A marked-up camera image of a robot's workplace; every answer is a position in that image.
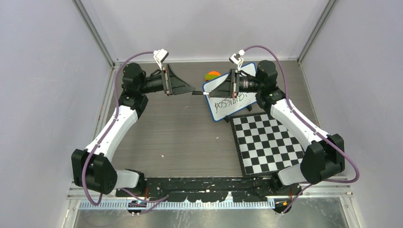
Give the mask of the blue framed whiteboard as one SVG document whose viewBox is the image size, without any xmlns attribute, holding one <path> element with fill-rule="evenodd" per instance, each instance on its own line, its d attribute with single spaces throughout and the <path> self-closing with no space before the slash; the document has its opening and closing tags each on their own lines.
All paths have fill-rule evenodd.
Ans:
<svg viewBox="0 0 403 228">
<path fill-rule="evenodd" d="M 224 82 L 228 73 L 223 74 L 213 80 L 207 81 L 203 84 L 203 92 L 209 93 L 216 86 Z M 210 108 L 211 115 L 214 121 L 220 121 L 226 116 L 232 115 L 248 105 L 256 103 L 255 93 L 240 93 L 236 98 L 216 98 L 206 96 L 208 107 Z"/>
</svg>

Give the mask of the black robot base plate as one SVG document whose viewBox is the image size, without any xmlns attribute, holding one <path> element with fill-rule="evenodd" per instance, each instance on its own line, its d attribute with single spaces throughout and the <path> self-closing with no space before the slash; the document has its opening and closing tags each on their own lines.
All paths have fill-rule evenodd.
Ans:
<svg viewBox="0 0 403 228">
<path fill-rule="evenodd" d="M 199 177 L 199 178 L 147 178 L 134 188 L 118 190 L 117 197 L 146 196 L 159 200 L 168 196 L 168 202 L 223 202 L 231 196 L 234 202 L 263 202 L 268 196 L 290 198 L 300 193 L 298 184 L 276 189 L 271 178 L 265 177 Z"/>
</svg>

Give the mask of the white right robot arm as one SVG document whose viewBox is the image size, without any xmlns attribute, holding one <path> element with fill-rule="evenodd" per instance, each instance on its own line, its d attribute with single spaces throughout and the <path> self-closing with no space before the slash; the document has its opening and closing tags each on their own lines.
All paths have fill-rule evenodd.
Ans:
<svg viewBox="0 0 403 228">
<path fill-rule="evenodd" d="M 300 164 L 283 168 L 273 175 L 271 188 L 285 194 L 298 182 L 317 184 L 345 170 L 344 140 L 315 126 L 286 98 L 277 86 L 278 72 L 272 61 L 258 63 L 255 75 L 230 69 L 225 80 L 209 92 L 209 97 L 235 98 L 239 93 L 255 93 L 258 106 L 279 121 L 296 138 L 304 156 Z"/>
</svg>

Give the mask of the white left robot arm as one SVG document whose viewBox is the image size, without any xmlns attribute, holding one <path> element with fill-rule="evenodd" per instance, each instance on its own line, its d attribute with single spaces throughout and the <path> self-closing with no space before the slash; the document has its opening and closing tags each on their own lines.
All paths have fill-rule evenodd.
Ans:
<svg viewBox="0 0 403 228">
<path fill-rule="evenodd" d="M 135 170 L 116 170 L 112 157 L 128 130 L 143 114 L 148 103 L 147 94 L 163 91 L 166 95 L 180 95 L 195 91 L 195 87 L 179 78 L 170 65 L 157 69 L 149 76 L 137 63 L 121 69 L 122 93 L 118 107 L 99 135 L 83 150 L 71 156 L 75 185 L 102 194 L 127 188 L 135 197 L 145 193 L 144 174 Z"/>
</svg>

